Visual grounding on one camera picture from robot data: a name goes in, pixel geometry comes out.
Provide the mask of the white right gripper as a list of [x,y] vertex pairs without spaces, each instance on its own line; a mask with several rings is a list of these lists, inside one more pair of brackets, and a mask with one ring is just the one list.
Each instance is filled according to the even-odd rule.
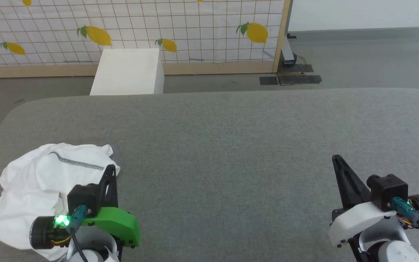
[[419,213],[410,200],[395,197],[392,210],[383,212],[370,202],[370,190],[342,156],[333,155],[332,163],[342,207],[347,211],[336,217],[329,227],[331,244],[351,244],[351,239],[358,234],[359,249],[366,242],[381,239],[388,239],[381,249],[412,249],[402,228],[402,223],[407,222],[419,229]]

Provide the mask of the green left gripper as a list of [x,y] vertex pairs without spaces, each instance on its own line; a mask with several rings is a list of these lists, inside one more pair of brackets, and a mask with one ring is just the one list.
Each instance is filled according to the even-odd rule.
[[95,217],[87,217],[88,211],[83,207],[80,211],[75,210],[72,215],[37,217],[31,226],[31,247],[68,247],[72,234],[87,227],[97,227],[105,231],[118,240],[121,246],[138,247],[141,233],[135,216],[118,208],[115,166],[105,167],[99,187],[102,208]]

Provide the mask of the white garment with grey stitching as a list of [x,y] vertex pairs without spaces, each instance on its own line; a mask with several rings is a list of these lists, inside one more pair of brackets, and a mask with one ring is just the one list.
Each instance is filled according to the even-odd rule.
[[67,195],[77,185],[99,183],[111,159],[110,145],[46,144],[7,165],[0,176],[0,242],[32,249],[29,233],[39,216],[68,213]]

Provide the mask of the white rectangular box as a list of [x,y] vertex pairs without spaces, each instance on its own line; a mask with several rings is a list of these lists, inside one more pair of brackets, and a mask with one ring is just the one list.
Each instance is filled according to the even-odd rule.
[[164,71],[158,48],[106,49],[90,96],[163,94]]

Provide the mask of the long black floor tape patch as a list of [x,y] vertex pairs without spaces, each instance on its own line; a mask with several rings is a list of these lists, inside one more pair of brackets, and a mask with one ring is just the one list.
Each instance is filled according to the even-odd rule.
[[319,84],[322,78],[319,75],[285,75],[278,76],[280,85],[297,85],[297,84]]

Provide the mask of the grey metal partition foot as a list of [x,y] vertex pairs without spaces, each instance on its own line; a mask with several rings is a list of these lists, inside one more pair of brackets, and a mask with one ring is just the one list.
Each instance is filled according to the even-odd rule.
[[281,48],[282,52],[282,64],[284,66],[293,67],[297,62],[297,55],[293,53],[289,40],[296,39],[296,36],[292,36],[289,33],[284,35],[283,45]]

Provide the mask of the lemon print partition panel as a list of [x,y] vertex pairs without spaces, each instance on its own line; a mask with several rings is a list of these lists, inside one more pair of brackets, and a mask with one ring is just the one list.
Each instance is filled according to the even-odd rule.
[[0,78],[93,76],[109,49],[166,75],[275,73],[293,0],[0,0]]

